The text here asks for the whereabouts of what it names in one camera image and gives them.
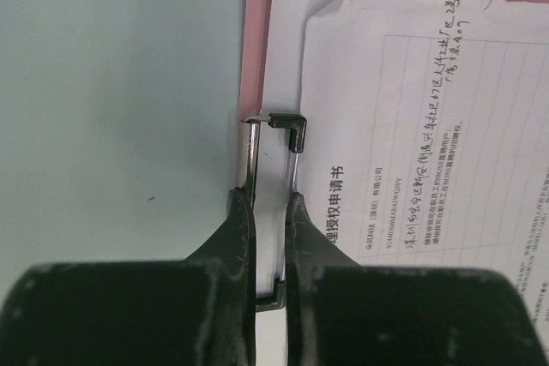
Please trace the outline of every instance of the stack of paper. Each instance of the stack of paper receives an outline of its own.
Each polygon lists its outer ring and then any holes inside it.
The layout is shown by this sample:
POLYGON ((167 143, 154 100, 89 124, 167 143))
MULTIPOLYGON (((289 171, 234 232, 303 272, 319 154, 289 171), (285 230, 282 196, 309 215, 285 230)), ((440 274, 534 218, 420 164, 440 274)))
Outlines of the stack of paper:
MULTIPOLYGON (((307 117, 298 190, 341 250, 364 265, 504 273, 547 341, 548 54, 543 3, 273 0, 262 111, 307 117)), ((264 132, 256 220, 273 245, 258 244, 268 291, 282 267, 288 157, 264 132)))

